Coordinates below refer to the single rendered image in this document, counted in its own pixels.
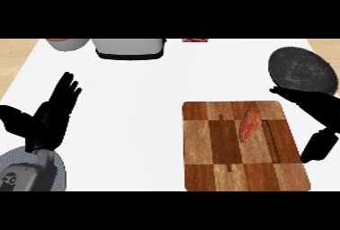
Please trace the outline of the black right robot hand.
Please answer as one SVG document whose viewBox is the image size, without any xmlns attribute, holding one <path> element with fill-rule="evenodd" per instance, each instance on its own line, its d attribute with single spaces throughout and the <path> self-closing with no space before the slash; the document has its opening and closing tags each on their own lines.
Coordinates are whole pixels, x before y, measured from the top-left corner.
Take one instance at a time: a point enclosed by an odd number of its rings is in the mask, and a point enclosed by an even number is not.
<svg viewBox="0 0 340 230">
<path fill-rule="evenodd" d="M 323 160 L 339 141 L 340 134 L 340 99 L 321 92 L 305 92 L 275 86 L 271 90 L 293 102 L 308 115 L 324 125 L 308 141 L 300 160 L 306 164 Z"/>
</svg>

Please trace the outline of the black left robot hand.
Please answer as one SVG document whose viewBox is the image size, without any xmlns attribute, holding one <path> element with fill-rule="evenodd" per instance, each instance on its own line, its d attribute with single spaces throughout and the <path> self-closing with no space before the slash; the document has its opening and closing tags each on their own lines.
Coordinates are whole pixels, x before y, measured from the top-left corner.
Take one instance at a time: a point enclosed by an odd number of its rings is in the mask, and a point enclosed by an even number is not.
<svg viewBox="0 0 340 230">
<path fill-rule="evenodd" d="M 46 149 L 54 151 L 64 140 L 70 117 L 83 89 L 65 72 L 51 98 L 42 103 L 34 115 L 8 105 L 0 105 L 0 120 L 6 131 L 25 138 L 25 152 Z"/>
</svg>

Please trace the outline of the dark grey pan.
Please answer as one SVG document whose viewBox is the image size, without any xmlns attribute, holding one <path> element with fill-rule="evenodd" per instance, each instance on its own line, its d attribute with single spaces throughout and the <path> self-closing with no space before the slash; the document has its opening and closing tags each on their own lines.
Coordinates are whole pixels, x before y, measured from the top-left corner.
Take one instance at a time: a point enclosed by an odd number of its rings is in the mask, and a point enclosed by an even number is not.
<svg viewBox="0 0 340 230">
<path fill-rule="evenodd" d="M 331 64 L 308 49 L 278 48 L 268 59 L 274 83 L 287 89 L 334 95 L 339 79 Z"/>
</svg>

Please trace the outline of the orange sweet potato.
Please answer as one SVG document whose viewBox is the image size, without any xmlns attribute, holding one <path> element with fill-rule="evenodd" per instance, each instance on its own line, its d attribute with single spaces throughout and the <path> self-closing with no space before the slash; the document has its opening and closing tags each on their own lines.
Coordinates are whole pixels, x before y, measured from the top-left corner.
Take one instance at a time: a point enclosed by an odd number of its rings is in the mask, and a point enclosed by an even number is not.
<svg viewBox="0 0 340 230">
<path fill-rule="evenodd" d="M 253 107 L 244 114 L 241 129 L 240 129 L 240 139 L 243 142 L 247 142 L 252 139 L 253 134 L 256 133 L 262 125 L 262 116 L 260 109 Z"/>
</svg>

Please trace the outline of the checkered wooden cutting board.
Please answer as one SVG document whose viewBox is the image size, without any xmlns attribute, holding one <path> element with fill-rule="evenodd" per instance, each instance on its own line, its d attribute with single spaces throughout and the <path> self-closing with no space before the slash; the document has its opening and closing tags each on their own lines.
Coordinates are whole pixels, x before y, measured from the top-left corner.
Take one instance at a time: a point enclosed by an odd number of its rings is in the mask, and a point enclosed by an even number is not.
<svg viewBox="0 0 340 230">
<path fill-rule="evenodd" d="M 260 127 L 241 141 L 246 112 L 260 109 Z M 185 188 L 190 191 L 311 189 L 294 138 L 277 101 L 185 102 Z"/>
</svg>

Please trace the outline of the white bowl with orange rim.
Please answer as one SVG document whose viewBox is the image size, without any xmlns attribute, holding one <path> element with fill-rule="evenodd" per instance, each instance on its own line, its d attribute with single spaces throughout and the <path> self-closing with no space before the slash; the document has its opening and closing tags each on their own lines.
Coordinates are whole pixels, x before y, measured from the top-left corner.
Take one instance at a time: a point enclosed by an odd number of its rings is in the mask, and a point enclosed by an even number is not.
<svg viewBox="0 0 340 230">
<path fill-rule="evenodd" d="M 48 39 L 46 41 L 55 50 L 67 52 L 82 48 L 89 39 Z"/>
</svg>

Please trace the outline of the grey and black appliance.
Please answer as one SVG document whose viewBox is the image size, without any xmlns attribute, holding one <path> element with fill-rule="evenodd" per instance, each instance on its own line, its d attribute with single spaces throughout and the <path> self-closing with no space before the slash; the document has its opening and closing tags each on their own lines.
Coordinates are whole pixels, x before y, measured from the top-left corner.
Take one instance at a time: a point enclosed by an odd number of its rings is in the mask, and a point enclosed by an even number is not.
<svg viewBox="0 0 340 230">
<path fill-rule="evenodd" d="M 166 39 L 92 39 L 98 56 L 114 60 L 151 60 L 164 55 Z"/>
</svg>

